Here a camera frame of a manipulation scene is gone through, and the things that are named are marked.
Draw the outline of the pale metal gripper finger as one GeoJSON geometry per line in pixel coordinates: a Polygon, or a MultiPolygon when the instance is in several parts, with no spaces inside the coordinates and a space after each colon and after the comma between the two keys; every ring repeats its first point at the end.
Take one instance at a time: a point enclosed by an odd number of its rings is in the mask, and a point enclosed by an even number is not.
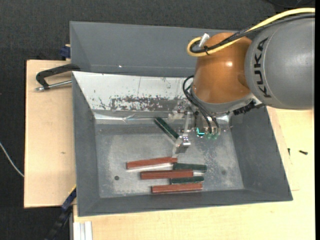
{"type": "Polygon", "coordinates": [[[191,142],[187,135],[179,136],[176,139],[174,146],[172,148],[172,157],[177,158],[179,154],[184,154],[190,146],[191,146],[191,142]]]}

